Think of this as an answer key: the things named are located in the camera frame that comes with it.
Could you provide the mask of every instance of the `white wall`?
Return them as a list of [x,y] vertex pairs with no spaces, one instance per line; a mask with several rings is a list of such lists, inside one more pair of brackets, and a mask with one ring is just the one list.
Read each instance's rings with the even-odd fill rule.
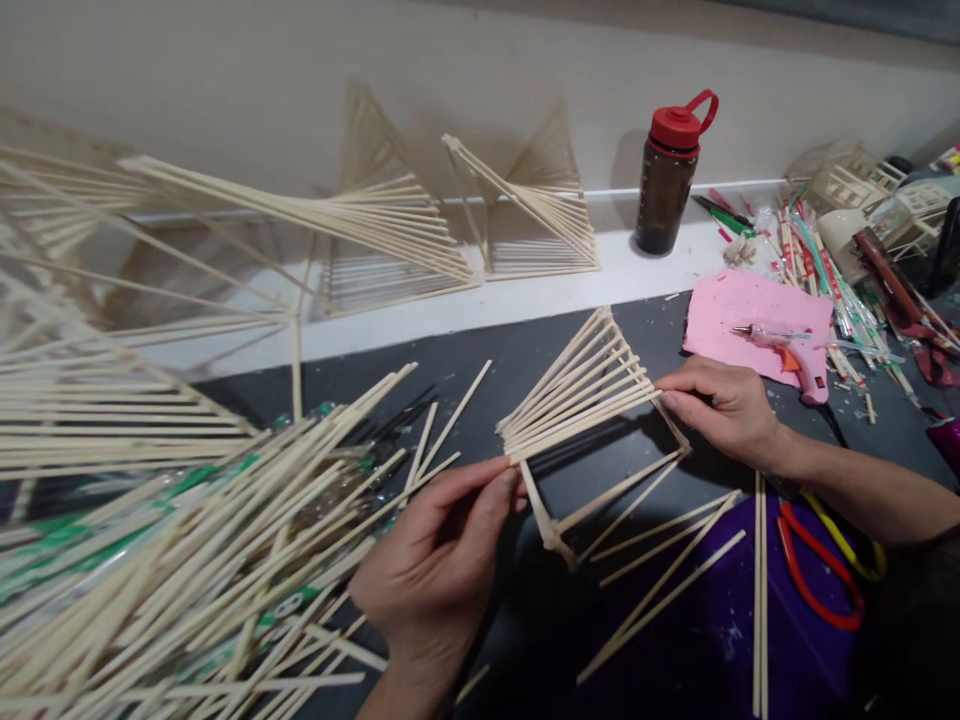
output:
[[0,12],[4,103],[292,192],[336,184],[348,76],[370,83],[446,187],[441,133],[506,169],[560,97],[588,189],[634,185],[653,110],[707,86],[721,107],[698,182],[776,177],[841,137],[910,154],[960,118],[958,49],[695,0],[33,0]]

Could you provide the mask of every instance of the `yellow cable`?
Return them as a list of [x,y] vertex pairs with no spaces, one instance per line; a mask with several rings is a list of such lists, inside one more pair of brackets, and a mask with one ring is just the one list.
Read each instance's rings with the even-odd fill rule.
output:
[[843,533],[840,532],[840,528],[837,527],[837,524],[833,521],[833,518],[827,514],[827,511],[820,502],[820,499],[809,490],[801,490],[800,494],[807,499],[808,503],[810,503],[813,511],[817,514],[817,517],[820,518],[820,522],[823,523],[823,526],[827,529],[827,532],[830,533],[830,537],[833,538],[833,541],[837,544],[837,547],[840,548],[840,552],[843,553],[843,556],[847,559],[847,562],[853,566],[854,570],[860,573],[865,580],[869,580],[870,582],[880,582],[880,580],[886,577],[887,553],[878,543],[874,542],[873,540],[870,541],[870,543],[873,545],[873,557],[877,566],[876,570],[871,570],[870,568],[864,567],[863,563],[860,562],[860,558],[857,557],[857,554],[854,552],[853,548],[850,547],[850,543],[847,542],[847,539],[843,536]]

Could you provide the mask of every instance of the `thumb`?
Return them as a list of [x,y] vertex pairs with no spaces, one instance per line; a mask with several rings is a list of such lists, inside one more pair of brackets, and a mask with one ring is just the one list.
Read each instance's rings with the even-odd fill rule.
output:
[[660,396],[660,402],[684,423],[700,432],[703,432],[704,427],[716,417],[716,410],[705,402],[678,390],[664,392]]
[[516,469],[508,468],[477,497],[454,551],[459,562],[484,562],[494,556],[500,530],[513,508],[517,477]]

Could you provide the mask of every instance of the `glue gun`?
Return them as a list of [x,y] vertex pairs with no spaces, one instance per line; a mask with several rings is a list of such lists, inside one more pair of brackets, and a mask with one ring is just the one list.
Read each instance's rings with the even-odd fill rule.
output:
[[812,369],[815,349],[810,331],[794,332],[774,325],[746,325],[733,332],[749,338],[759,347],[773,348],[783,358],[784,372],[795,372],[800,378],[800,399],[807,405],[823,405],[830,394],[822,375]]

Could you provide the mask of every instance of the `sleeve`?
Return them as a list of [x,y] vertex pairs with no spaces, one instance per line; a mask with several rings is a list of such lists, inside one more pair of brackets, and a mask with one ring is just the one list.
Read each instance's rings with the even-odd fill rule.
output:
[[960,527],[890,553],[876,617],[883,635],[877,716],[956,717]]

